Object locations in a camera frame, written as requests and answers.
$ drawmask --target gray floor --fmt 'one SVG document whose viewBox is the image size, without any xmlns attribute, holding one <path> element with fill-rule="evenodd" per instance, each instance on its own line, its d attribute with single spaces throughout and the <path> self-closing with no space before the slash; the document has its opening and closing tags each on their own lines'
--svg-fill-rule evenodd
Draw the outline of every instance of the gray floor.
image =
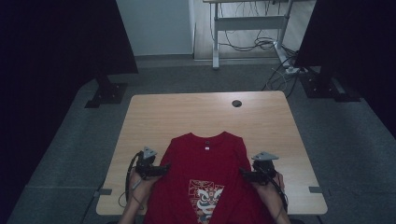
<svg viewBox="0 0 396 224">
<path fill-rule="evenodd" d="M 25 187 L 8 223 L 107 223 L 118 217 L 95 213 L 100 186 L 111 161 L 131 98 L 136 94 L 260 91 L 276 60 L 228 61 L 219 71 L 192 60 L 139 60 L 139 74 L 110 76 L 128 83 L 120 105 L 84 108 L 97 84 L 76 95 L 61 128 Z M 291 90 L 289 82 L 286 94 Z M 396 141 L 364 99 L 336 103 L 308 99 L 299 81 L 288 98 L 329 211 L 323 223 L 396 223 Z M 317 217 L 298 216 L 305 223 Z"/>
</svg>

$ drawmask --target black curtain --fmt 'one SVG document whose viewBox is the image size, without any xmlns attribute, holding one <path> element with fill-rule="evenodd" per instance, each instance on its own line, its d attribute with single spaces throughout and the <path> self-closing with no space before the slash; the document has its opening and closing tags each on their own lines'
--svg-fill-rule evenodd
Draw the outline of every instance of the black curtain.
<svg viewBox="0 0 396 224">
<path fill-rule="evenodd" d="M 0 223 L 94 66 L 105 76 L 137 73 L 115 0 L 0 2 Z"/>
<path fill-rule="evenodd" d="M 295 65 L 336 74 L 396 137 L 395 14 L 393 0 L 317 0 Z"/>
</svg>

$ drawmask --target table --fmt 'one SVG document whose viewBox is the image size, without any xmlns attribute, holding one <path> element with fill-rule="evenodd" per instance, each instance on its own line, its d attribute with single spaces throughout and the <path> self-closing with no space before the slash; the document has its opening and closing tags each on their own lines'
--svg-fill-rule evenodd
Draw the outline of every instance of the table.
<svg viewBox="0 0 396 224">
<path fill-rule="evenodd" d="M 203 0 L 204 3 L 215 4 L 215 16 L 213 18 L 213 69 L 219 69 L 219 31 L 234 30 L 274 30 L 279 29 L 279 38 L 274 43 L 279 60 L 285 68 L 289 68 L 287 53 L 282 49 L 283 39 L 290 18 L 291 7 L 294 0 L 289 0 L 288 9 L 285 15 L 264 16 L 264 17 L 233 17 L 219 18 L 219 4 L 235 2 L 255 2 L 253 0 Z"/>
<path fill-rule="evenodd" d="M 234 107 L 232 102 L 242 104 Z M 208 137 L 223 131 L 241 136 L 249 158 L 275 154 L 284 176 L 289 214 L 321 215 L 327 205 L 286 97 L 282 91 L 247 91 L 135 95 L 129 105 L 96 207 L 99 215 L 120 215 L 119 197 L 131 158 L 145 146 L 158 152 L 158 165 L 172 138 L 184 133 Z M 125 204 L 125 197 L 120 203 Z"/>
</svg>

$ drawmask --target lion dance print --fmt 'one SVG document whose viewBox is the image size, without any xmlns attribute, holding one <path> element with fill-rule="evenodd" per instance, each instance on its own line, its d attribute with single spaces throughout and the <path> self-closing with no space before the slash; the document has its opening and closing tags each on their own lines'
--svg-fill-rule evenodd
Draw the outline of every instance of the lion dance print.
<svg viewBox="0 0 396 224">
<path fill-rule="evenodd" d="M 189 197 L 197 223 L 209 223 L 223 189 L 224 186 L 211 181 L 190 180 Z"/>
</svg>

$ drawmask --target red t-shirt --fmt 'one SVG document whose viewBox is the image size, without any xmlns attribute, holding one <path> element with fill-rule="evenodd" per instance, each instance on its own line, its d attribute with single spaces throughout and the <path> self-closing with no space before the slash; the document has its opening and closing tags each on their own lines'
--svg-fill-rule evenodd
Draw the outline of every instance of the red t-shirt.
<svg viewBox="0 0 396 224">
<path fill-rule="evenodd" d="M 170 169 L 154 186 L 145 224 L 263 224 L 273 220 L 256 190 L 239 173 L 251 170 L 241 137 L 192 133 L 174 138 L 161 165 Z"/>
</svg>

